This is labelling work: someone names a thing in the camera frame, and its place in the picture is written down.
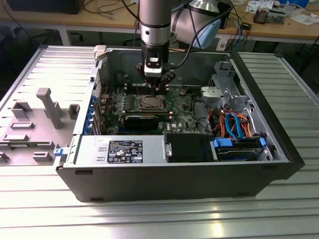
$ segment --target power supply label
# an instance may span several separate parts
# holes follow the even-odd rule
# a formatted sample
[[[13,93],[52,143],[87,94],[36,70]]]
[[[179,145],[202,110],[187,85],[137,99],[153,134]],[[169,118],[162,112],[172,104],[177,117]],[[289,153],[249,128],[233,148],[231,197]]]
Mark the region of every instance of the power supply label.
[[[110,141],[108,163],[143,163],[142,140]]]

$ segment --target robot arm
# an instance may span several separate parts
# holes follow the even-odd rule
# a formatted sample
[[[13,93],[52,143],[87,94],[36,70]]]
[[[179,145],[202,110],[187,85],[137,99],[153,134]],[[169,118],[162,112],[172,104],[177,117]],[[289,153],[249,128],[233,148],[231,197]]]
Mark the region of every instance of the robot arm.
[[[219,4],[216,0],[140,0],[142,62],[136,69],[154,89],[154,94],[175,77],[168,64],[171,32],[190,46],[206,48],[215,38],[220,17],[224,15],[219,11]],[[222,4],[227,6],[226,12],[230,12],[231,4]],[[192,40],[195,37],[193,23],[199,31],[198,41]]]

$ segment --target gray plastic part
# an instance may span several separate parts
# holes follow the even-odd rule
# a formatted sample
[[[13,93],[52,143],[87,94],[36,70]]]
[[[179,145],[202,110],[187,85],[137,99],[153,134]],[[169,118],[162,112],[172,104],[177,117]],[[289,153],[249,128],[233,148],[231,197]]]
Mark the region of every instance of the gray plastic part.
[[[27,102],[16,102],[11,109],[18,121],[26,121],[28,119],[25,112],[32,111]]]
[[[59,102],[53,102],[54,103],[54,107],[57,110],[58,115],[61,117],[62,116],[62,110],[60,108]],[[48,112],[46,110],[44,110],[44,113],[46,115],[46,117],[49,119],[50,115],[48,114]]]
[[[60,129],[63,127],[63,123],[59,117],[61,108],[56,108],[51,97],[51,90],[50,88],[39,88],[36,96],[42,100],[46,113],[49,115],[54,127],[56,129]]]
[[[48,143],[38,143],[38,147],[41,149],[54,149],[55,144],[53,143],[53,141]]]
[[[29,137],[26,134],[6,134],[2,139],[4,141],[27,141]]]
[[[52,161],[52,157],[49,152],[34,152],[32,158],[35,161]]]
[[[34,124],[32,122],[13,122],[10,124],[12,129],[30,129],[34,128]]]
[[[70,118],[72,120],[73,119],[76,120],[78,117],[79,111],[80,111],[80,106],[78,104],[71,104],[68,110]]]
[[[10,161],[7,163],[1,162],[0,165],[50,165],[50,161],[35,161],[33,159],[33,153],[37,152],[49,152],[51,157],[55,159],[53,155],[54,147],[59,145],[67,145],[71,143],[72,132],[75,126],[76,120],[70,119],[68,109],[62,109],[61,121],[63,122],[63,129],[55,129],[50,119],[48,119],[44,113],[44,109],[33,109],[32,111],[25,112],[28,117],[28,122],[34,124],[33,128],[11,128],[7,127],[5,135],[26,134],[29,138],[25,142],[8,142],[1,138],[0,151],[4,152]],[[10,125],[13,123],[21,123],[16,118],[13,118]]]
[[[8,160],[9,160],[9,157],[5,153],[0,152],[0,161],[7,163]]]

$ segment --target black cable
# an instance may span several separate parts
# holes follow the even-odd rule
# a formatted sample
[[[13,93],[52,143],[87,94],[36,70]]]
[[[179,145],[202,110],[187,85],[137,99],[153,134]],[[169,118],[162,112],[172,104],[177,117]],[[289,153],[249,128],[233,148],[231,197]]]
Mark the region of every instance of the black cable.
[[[188,6],[188,11],[189,11],[190,19],[191,19],[191,24],[193,25],[194,34],[196,34],[196,28],[195,28],[195,23],[194,23],[194,19],[193,19],[193,14],[191,13],[189,3],[187,4],[187,6]],[[201,45],[200,45],[200,43],[199,43],[199,40],[198,40],[198,36],[197,36],[197,35],[196,35],[196,40],[197,40],[197,43],[198,43],[198,47],[201,49]]]
[[[105,6],[114,6],[116,4],[118,4],[120,2],[120,0],[114,0],[114,1],[117,1],[116,3],[112,3],[112,4],[105,4],[105,5],[102,5],[102,6],[98,6],[98,10],[100,10],[101,8],[105,7]]]
[[[203,84],[200,82],[200,80],[197,79],[197,78],[195,78],[195,77],[188,77],[188,78],[186,78],[181,85],[184,86],[185,82],[188,81],[188,80],[190,80],[190,79],[193,79],[193,80],[197,81],[197,82],[200,84],[200,86],[203,85]]]
[[[234,9],[235,9],[235,12],[236,12],[236,13],[232,13],[232,12],[231,12],[230,14],[237,16],[237,22],[238,22],[239,27],[240,27],[240,26],[242,25],[242,23],[243,23],[243,20],[242,20],[242,18],[238,15],[238,12],[237,12],[236,8],[234,8]],[[236,34],[235,34],[233,40],[231,41],[231,43],[228,44],[228,46],[226,47],[226,49],[225,49],[226,51],[228,50],[228,48],[229,48],[230,46],[231,46],[231,50],[233,49],[233,47],[235,47],[235,46],[233,45],[233,43],[234,43],[234,40],[235,40],[235,38],[236,38],[236,36],[238,35],[238,32],[239,32],[238,26],[235,26],[235,28],[237,29],[237,32],[236,32]]]
[[[14,17],[10,14],[10,12],[6,9],[6,7],[4,6],[3,0],[1,0],[1,3],[2,3],[2,6],[3,6],[4,10],[5,10],[5,11],[7,12],[7,14],[12,18],[12,20],[13,20],[16,24],[18,24],[18,25],[21,27],[21,29],[30,37],[30,39],[31,39],[36,45],[39,45],[39,43],[37,43],[37,41],[32,38],[32,36],[29,34],[29,32],[28,32],[23,26],[21,26],[21,24],[20,24],[17,20],[15,20]]]
[[[233,5],[232,5],[232,4],[230,4],[229,6],[230,6],[230,7],[229,7],[229,9],[228,9],[227,11],[223,12],[221,15],[219,15],[219,16],[216,17],[216,18],[214,18],[214,20],[210,21],[208,24],[202,26],[202,27],[196,32],[196,34],[194,35],[194,37],[193,37],[193,39],[192,39],[192,41],[191,41],[191,43],[190,43],[190,45],[189,45],[189,48],[188,48],[188,50],[187,50],[187,53],[186,53],[184,59],[183,59],[177,66],[172,67],[172,69],[177,69],[177,68],[181,67],[181,66],[185,63],[185,61],[186,61],[186,60],[188,59],[188,57],[189,57],[189,54],[190,54],[191,48],[192,48],[192,46],[193,46],[193,43],[194,43],[194,41],[195,41],[195,39],[196,39],[196,36],[197,36],[205,27],[207,27],[208,25],[212,24],[212,23],[215,22],[216,20],[221,19],[222,17],[224,17],[225,15],[227,15],[227,14],[232,10],[232,8],[233,8]]]
[[[201,127],[205,130],[206,133],[212,134],[209,130],[206,129],[206,126],[204,126],[203,124],[201,124],[201,123],[199,122],[200,120],[205,119],[206,117],[201,117],[201,118],[199,118],[199,119],[196,118],[195,105],[196,105],[196,98],[195,98],[195,100],[194,100],[193,114],[194,114],[195,120],[197,121],[197,124],[198,124],[199,126],[201,126]]]
[[[138,3],[138,18],[140,18],[140,0],[139,0],[139,3]],[[134,30],[133,46],[135,46],[136,34],[138,32],[138,28],[139,27],[140,27],[140,22],[138,22],[138,25],[137,25],[137,27]]]
[[[126,8],[127,11],[129,11],[129,13],[137,20],[137,21],[141,21],[140,18],[138,16],[136,16],[130,9],[129,9],[129,6],[131,5],[126,5],[125,1],[122,0],[122,3],[124,5],[124,7]]]
[[[122,8],[126,8],[126,6],[127,6],[127,7],[133,6],[133,5],[135,4],[135,2],[134,2],[134,3],[130,4],[130,5],[122,6],[122,7],[119,7],[119,8],[113,9],[113,10],[109,10],[109,11],[91,11],[91,10],[88,10],[88,9],[86,8],[86,6],[87,6],[89,3],[93,2],[93,1],[95,1],[95,0],[90,0],[90,1],[88,1],[87,3],[84,4],[83,8],[84,8],[85,11],[90,12],[90,13],[96,13],[96,14],[109,13],[109,12],[113,12],[113,11],[116,11],[116,10],[119,10],[119,9],[122,9]]]
[[[244,48],[243,48],[243,51],[245,50],[245,47],[246,47],[246,44],[247,44],[247,41],[248,41],[248,36],[250,34],[250,30],[246,30],[246,42],[245,42],[245,45],[244,45]]]

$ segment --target desk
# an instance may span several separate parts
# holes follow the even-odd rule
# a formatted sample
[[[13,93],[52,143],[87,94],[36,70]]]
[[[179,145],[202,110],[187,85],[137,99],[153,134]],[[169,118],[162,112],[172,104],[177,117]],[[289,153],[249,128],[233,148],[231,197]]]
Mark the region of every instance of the desk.
[[[308,4],[307,7],[312,10],[319,10],[319,5]],[[272,42],[290,42],[290,43],[306,43],[313,44],[319,34],[319,24],[311,24],[309,26],[303,25],[286,17],[284,24],[277,23],[265,23],[257,24],[253,21],[253,14],[246,14],[246,6],[236,6],[238,15],[244,22],[252,24],[249,40],[255,41],[272,41]],[[218,31],[221,34],[218,50],[224,50],[223,47],[226,45],[228,39],[232,39],[236,34],[237,30],[233,25],[232,21],[228,21],[225,29]]]
[[[318,6],[309,4],[311,9],[319,10]],[[110,20],[99,14],[89,13],[81,10],[77,15],[68,15],[61,13],[41,13],[41,12],[19,12],[11,11],[9,6],[6,8],[12,16],[26,28],[42,28],[55,29],[60,32],[63,45],[71,45],[67,31],[98,31],[98,32],[134,32],[134,18],[127,12],[125,8],[114,12],[114,20]],[[88,5],[88,9],[95,11],[95,5]],[[245,15],[245,6],[236,6],[239,10],[238,14],[243,17]],[[130,9],[137,12],[137,5],[133,5]],[[291,43],[307,43],[312,44],[319,33],[319,24],[305,26],[295,22],[289,18],[285,19],[284,24],[266,23],[256,24],[253,22],[253,14],[249,13],[243,21],[252,24],[249,40],[256,41],[274,41],[274,42],[291,42]],[[0,22],[2,26],[17,27],[5,10],[0,7]],[[217,50],[224,50],[226,42],[236,34],[237,30],[229,21],[225,29],[220,29],[216,38],[219,38]]]

